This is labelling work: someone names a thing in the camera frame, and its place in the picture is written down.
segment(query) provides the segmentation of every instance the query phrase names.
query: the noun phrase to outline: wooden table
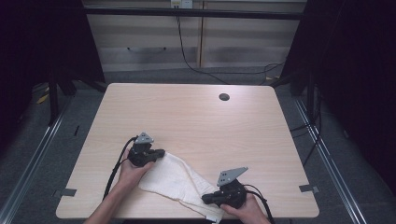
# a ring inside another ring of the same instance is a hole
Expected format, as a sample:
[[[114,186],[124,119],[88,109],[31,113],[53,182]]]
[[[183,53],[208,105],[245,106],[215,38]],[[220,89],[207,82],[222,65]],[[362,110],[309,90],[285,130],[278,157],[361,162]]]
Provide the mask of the wooden table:
[[[230,99],[220,100],[221,93]],[[313,193],[299,189],[309,183],[272,88],[117,83],[107,88],[67,184],[76,195],[62,197],[57,216],[88,217],[124,144],[142,132],[154,138],[152,148],[180,157],[214,186],[220,171],[247,166],[238,180],[262,192],[274,217],[318,215]],[[117,217],[203,218],[141,189],[125,199]]]

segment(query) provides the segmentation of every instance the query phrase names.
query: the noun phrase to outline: cable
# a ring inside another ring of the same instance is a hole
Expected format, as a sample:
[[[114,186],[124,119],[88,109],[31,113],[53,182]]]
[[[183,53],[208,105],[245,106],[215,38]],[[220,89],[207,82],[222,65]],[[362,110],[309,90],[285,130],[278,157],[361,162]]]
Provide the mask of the cable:
[[[261,193],[256,187],[254,187],[253,185],[244,185],[244,186],[249,186],[249,187],[254,188],[255,190],[257,190],[257,192],[260,193],[260,196],[262,196],[262,193]]]
[[[111,184],[113,183],[114,176],[116,175],[117,171],[119,170],[121,164],[122,164],[124,161],[127,160],[127,159],[125,159],[125,160],[121,161],[121,159],[122,159],[122,157],[123,157],[123,154],[124,154],[124,152],[125,152],[125,149],[129,146],[129,144],[130,144],[132,141],[134,141],[134,140],[136,140],[136,139],[137,139],[137,136],[136,136],[136,137],[133,137],[133,138],[131,138],[131,139],[129,139],[128,142],[126,142],[124,148],[122,149],[122,152],[121,152],[121,154],[120,154],[120,157],[119,157],[119,159],[117,160],[117,163],[116,163],[116,165],[115,165],[114,168],[113,168],[113,172],[111,173],[110,178],[109,178],[108,181],[107,181],[107,186],[106,186],[105,194],[104,194],[104,196],[103,196],[103,200],[105,199],[105,197],[107,196],[108,192],[110,191],[110,187],[111,187]]]
[[[309,124],[309,123],[303,124],[303,125],[301,125],[301,126],[299,126],[299,127],[297,127],[297,128],[290,129],[289,131],[290,131],[290,132],[295,132],[295,131],[304,129],[304,128],[308,127],[309,125],[311,125],[311,124]]]
[[[220,82],[222,82],[222,83],[224,83],[224,84],[226,84],[226,85],[231,85],[231,84],[228,83],[228,82],[226,82],[226,81],[224,81],[224,80],[221,80],[220,78],[218,78],[218,77],[216,77],[216,76],[214,76],[214,75],[220,75],[220,74],[232,74],[232,75],[259,75],[259,74],[265,74],[264,80],[259,84],[259,86],[260,86],[260,85],[262,85],[262,83],[265,82],[265,80],[266,80],[266,73],[267,73],[267,72],[269,72],[269,71],[271,71],[271,70],[277,68],[277,67],[280,66],[281,64],[285,63],[285,62],[283,62],[283,63],[270,63],[270,64],[267,64],[267,65],[264,66],[264,71],[252,72],[252,73],[240,73],[240,72],[211,72],[211,73],[208,73],[208,72],[196,70],[196,69],[192,68],[192,67],[189,65],[189,63],[187,62],[187,59],[186,59],[186,54],[185,54],[185,52],[184,52],[184,46],[183,46],[183,39],[182,39],[182,37],[181,37],[180,17],[177,17],[177,29],[178,29],[178,37],[179,37],[179,39],[180,39],[180,46],[181,46],[181,53],[182,53],[182,55],[183,55],[183,60],[184,60],[184,63],[190,68],[190,70],[192,70],[192,71],[194,71],[194,72],[196,72],[196,73],[200,73],[200,74],[205,74],[205,75],[211,76],[211,77],[215,78],[216,80],[218,80],[218,81],[220,81]]]
[[[319,140],[321,139],[321,135],[320,135],[321,134],[321,113],[320,113],[320,110],[321,110],[321,99],[322,98],[320,97],[319,91],[317,89],[317,113],[318,113],[318,118],[319,118],[319,121],[318,121],[319,130],[318,130],[318,134],[316,136],[315,143],[311,147],[311,149],[309,150],[308,156],[305,158],[305,160],[303,162],[303,167],[305,167],[306,163],[308,162],[309,158],[311,157],[312,153],[314,152],[315,147],[317,146]]]
[[[268,216],[269,221],[271,222],[271,224],[275,224],[275,221],[274,221],[274,218],[273,218],[273,216],[271,214],[270,207],[268,206],[267,200],[265,200],[260,194],[254,192],[254,191],[246,190],[246,193],[254,194],[258,198],[260,198],[260,200],[262,201],[262,204],[264,205],[265,211],[267,212],[267,216]]]
[[[298,135],[292,136],[292,138],[298,138],[298,137],[301,137],[301,136],[304,136],[304,135],[306,135],[307,133],[309,133],[309,131],[306,131],[305,133],[301,133],[301,134],[298,134]]]

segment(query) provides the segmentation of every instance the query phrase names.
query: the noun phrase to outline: metal frame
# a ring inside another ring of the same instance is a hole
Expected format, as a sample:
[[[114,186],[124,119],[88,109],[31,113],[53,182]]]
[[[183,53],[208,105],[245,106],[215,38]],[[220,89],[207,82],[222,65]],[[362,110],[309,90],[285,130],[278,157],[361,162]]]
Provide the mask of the metal frame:
[[[62,120],[64,118],[64,113],[69,107],[71,103],[72,97],[69,96],[64,103],[64,108],[61,111],[58,118],[53,122],[51,126],[48,127],[46,133],[41,139],[40,144],[35,150],[35,154],[32,159],[30,159],[29,164],[24,170],[20,180],[15,186],[14,190],[12,190],[11,194],[8,196],[7,201],[5,202],[2,210],[0,212],[0,223],[8,224],[11,223],[12,219],[15,217],[19,206],[25,196],[27,190],[32,184],[33,178],[35,177],[35,173],[38,170],[40,163],[43,161],[48,148],[50,147],[50,143],[52,142],[53,137],[58,132],[59,127],[61,126]]]
[[[235,11],[213,9],[156,8],[156,7],[41,7],[47,13],[84,13],[92,15],[129,15],[129,16],[175,16],[239,18],[299,21],[304,17],[300,12]]]
[[[301,99],[296,100],[297,108],[300,112],[301,117],[304,120],[304,123],[309,131],[309,134],[312,137],[314,143],[317,142],[318,138],[318,129],[316,126],[312,125],[309,121],[309,117],[306,115],[306,108]],[[338,170],[337,165],[335,164],[334,160],[332,159],[332,154],[330,153],[329,149],[327,149],[326,145],[322,138],[318,140],[317,146],[318,153],[323,160],[324,165],[326,166],[327,171],[329,172],[330,177],[332,178],[332,182],[334,183],[337,191],[343,201],[346,210],[348,211],[350,217],[352,218],[353,223],[355,224],[367,224],[366,219],[359,207],[358,202],[356,201],[355,197],[352,195],[347,183],[345,182],[344,178],[342,177],[340,171]]]

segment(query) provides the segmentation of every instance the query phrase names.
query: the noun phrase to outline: white cloth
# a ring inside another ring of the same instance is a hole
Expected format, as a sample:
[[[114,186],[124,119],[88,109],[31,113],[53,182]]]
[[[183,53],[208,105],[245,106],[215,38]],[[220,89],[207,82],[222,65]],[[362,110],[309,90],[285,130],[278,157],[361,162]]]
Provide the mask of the white cloth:
[[[217,223],[224,214],[215,204],[204,204],[201,199],[202,195],[218,189],[194,172],[182,159],[168,152],[143,176],[139,188],[179,201]]]

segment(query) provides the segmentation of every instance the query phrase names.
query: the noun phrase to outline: gray carpet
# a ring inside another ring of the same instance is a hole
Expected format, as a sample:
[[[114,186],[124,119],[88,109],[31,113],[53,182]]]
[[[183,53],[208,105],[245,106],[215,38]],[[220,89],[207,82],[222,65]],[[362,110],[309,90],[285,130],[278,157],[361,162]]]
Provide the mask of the gray carpet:
[[[257,72],[262,68],[239,68],[233,72]],[[206,71],[219,72],[224,69],[213,68]],[[265,80],[259,75],[217,75],[230,84],[258,85]],[[201,83],[221,84],[218,80],[205,74],[197,74],[189,69],[122,72],[106,74],[107,83]],[[56,189],[64,189],[73,170],[78,154],[91,127],[103,94],[77,83],[78,92],[68,107],[63,123],[56,133],[45,159],[40,164],[35,178],[25,195],[12,223],[81,223],[82,220],[64,220],[55,216],[60,201],[52,197]],[[303,124],[289,86],[276,88],[276,94],[289,127]],[[332,153],[353,195],[361,206],[368,223],[395,223],[396,200],[376,172],[367,164],[359,153],[353,140],[347,139],[344,130],[325,103],[321,109],[321,135]],[[13,190],[27,162],[29,162],[41,137],[47,129],[50,117],[48,102],[36,105],[32,101],[21,121],[19,132],[8,146],[7,155],[0,160],[0,203],[3,206],[9,193]],[[306,129],[292,132],[295,145],[302,161],[306,158],[313,141]],[[317,152],[305,166],[310,183],[318,186],[320,192],[315,195],[320,214],[316,218],[276,219],[276,223],[353,223],[344,204]]]

